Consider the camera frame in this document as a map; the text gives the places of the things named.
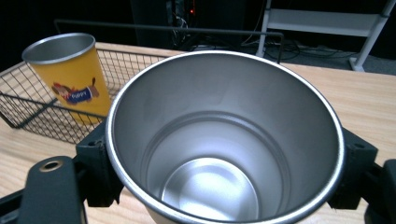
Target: metal cup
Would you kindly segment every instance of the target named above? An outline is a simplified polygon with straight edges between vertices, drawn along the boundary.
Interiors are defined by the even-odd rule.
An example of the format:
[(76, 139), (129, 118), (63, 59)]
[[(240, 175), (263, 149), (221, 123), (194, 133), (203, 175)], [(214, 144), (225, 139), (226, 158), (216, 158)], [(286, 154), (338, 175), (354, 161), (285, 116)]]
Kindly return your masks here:
[(306, 80), (264, 59), (187, 53), (130, 80), (106, 143), (158, 223), (295, 222), (335, 190), (341, 124)]

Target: cup label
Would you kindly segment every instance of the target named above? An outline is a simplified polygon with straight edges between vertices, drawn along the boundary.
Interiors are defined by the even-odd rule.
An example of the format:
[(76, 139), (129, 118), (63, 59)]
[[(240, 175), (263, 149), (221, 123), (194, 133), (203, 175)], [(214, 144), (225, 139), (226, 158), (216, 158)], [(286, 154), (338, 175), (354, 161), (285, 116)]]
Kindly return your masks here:
[(82, 102), (90, 102), (93, 97), (99, 97), (99, 91), (95, 87), (95, 78), (92, 79), (92, 84), (82, 90), (76, 90), (74, 87), (69, 88), (58, 82), (54, 82), (52, 90), (62, 96), (70, 105), (76, 105)]

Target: paper cup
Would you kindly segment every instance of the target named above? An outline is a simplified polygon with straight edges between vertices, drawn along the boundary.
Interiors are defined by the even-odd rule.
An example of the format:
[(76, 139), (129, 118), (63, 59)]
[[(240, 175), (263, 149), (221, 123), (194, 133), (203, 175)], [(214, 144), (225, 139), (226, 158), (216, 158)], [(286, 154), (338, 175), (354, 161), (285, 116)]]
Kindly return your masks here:
[[(69, 109), (106, 116), (111, 102), (92, 35), (55, 35), (35, 42), (22, 53), (61, 104)], [(71, 112), (75, 121), (98, 119)]]

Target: black wire basket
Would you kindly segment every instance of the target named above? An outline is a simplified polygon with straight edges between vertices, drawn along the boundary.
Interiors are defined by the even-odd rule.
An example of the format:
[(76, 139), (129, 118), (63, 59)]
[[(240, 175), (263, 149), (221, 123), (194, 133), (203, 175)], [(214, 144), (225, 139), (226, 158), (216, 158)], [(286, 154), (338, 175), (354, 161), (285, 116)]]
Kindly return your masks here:
[[(120, 88), (147, 66), (165, 58), (97, 48), (107, 90), (113, 100)], [(76, 113), (84, 123), (75, 122)], [(0, 73), (0, 116), (11, 127), (76, 144), (106, 117), (65, 108), (25, 62)]]

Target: table surface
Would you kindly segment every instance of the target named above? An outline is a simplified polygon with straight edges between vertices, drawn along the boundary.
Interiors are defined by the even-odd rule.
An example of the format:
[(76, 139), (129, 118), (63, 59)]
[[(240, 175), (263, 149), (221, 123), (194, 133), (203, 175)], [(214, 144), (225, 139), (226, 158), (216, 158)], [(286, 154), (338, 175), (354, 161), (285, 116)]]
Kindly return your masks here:
[[(171, 56), (170, 50), (144, 49), (98, 43), (98, 48)], [(342, 125), (379, 149), (376, 162), (396, 158), (396, 77), (282, 63), (312, 83), (330, 102)], [(29, 169), (53, 156), (76, 155), (75, 146), (23, 130), (9, 128), (0, 119), (0, 197), (24, 187)], [(301, 223), (364, 223), (367, 203), (357, 210), (333, 210), (326, 203)], [(94, 223), (153, 223), (145, 206), (127, 189), (120, 204), (109, 208), (86, 205)]]

